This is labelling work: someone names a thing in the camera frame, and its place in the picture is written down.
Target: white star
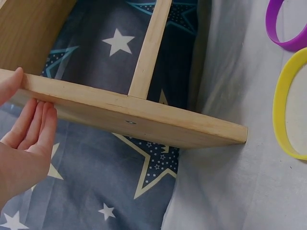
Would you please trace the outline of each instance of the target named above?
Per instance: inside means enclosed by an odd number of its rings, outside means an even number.
[[[114,214],[113,214],[113,207],[108,207],[105,203],[104,203],[104,209],[101,209],[101,210],[99,210],[98,212],[100,212],[100,213],[103,213],[104,214],[104,216],[105,216],[105,220],[107,220],[109,217],[114,217],[114,218],[116,218],[115,216],[114,216]]]
[[[11,230],[29,229],[27,226],[20,223],[19,211],[13,217],[10,217],[5,213],[4,216],[6,218],[6,223],[0,225],[1,227],[5,227]]]
[[[59,147],[59,143],[58,144],[55,144],[52,148],[52,153],[51,153],[51,159],[53,158],[54,154],[56,154],[57,150],[58,150],[58,147]],[[50,167],[49,167],[49,172],[48,172],[48,176],[51,176],[51,177],[54,177],[54,178],[57,178],[57,179],[60,179],[60,180],[63,180],[63,177],[58,173],[58,171],[56,170],[56,168],[50,164]]]
[[[131,52],[131,50],[128,46],[128,42],[131,41],[132,39],[134,39],[134,37],[123,36],[119,32],[119,30],[116,29],[115,33],[114,33],[114,37],[109,38],[109,39],[105,39],[105,40],[102,40],[102,41],[111,45],[110,56],[112,56],[113,54],[115,54],[120,49],[127,52],[127,53],[132,54],[132,52]]]

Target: wooden board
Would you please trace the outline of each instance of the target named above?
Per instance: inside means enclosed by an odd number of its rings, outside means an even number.
[[[129,96],[147,98],[171,4],[172,0],[156,2],[134,71]]]
[[[0,82],[12,71],[0,69]],[[59,117],[134,138],[180,148],[245,143],[247,128],[123,94],[26,75],[12,102],[30,97],[56,104]]]
[[[0,0],[0,68],[40,75],[76,0]]]

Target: wooden frame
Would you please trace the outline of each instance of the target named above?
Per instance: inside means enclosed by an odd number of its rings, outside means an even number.
[[[30,97],[53,102],[60,118],[180,148],[246,142],[247,128],[244,126],[146,100],[171,0],[157,1],[128,95],[37,76],[76,0],[2,2],[0,82],[10,77],[18,66],[29,73],[24,77],[22,88],[12,98],[14,104],[22,106]],[[33,11],[23,10],[25,5],[31,5]],[[46,28],[37,22],[48,24],[50,20],[57,22],[53,24],[52,32],[47,33]],[[23,36],[30,32],[35,36]],[[31,54],[30,60],[24,57],[38,50],[43,50],[43,54]]]

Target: silicone wristband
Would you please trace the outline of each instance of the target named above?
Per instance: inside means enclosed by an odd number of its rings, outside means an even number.
[[[280,8],[282,7],[284,0],[270,0],[266,16],[265,25],[269,38],[277,45],[281,46],[287,51],[296,52],[302,48],[307,47],[307,24],[303,31],[287,42],[280,42],[276,33],[276,22]]]
[[[288,139],[285,110],[292,80],[305,64],[307,64],[307,48],[295,53],[284,66],[277,81],[273,100],[273,127],[276,139],[286,153],[300,160],[307,160],[307,155],[300,155]]]

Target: bedsheet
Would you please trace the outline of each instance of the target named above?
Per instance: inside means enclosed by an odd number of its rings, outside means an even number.
[[[196,3],[172,4],[149,100],[187,105]],[[42,75],[128,93],[154,5],[154,0],[78,0]],[[0,109],[1,137],[19,114],[10,104]],[[7,203],[0,230],[159,230],[178,151],[60,120],[47,179]]]
[[[268,2],[213,0],[198,109],[248,126],[248,141],[242,146],[181,153],[163,230],[307,228],[307,165],[281,150],[272,127],[275,86],[292,53],[266,34]],[[284,1],[277,25],[281,40],[304,28],[306,9],[305,0]],[[305,92],[306,81],[302,82],[300,90]],[[305,105],[304,95],[288,99]],[[288,111],[288,119],[306,111],[305,107]],[[306,121],[288,122],[303,126],[303,135],[296,132],[296,139],[306,143]]]

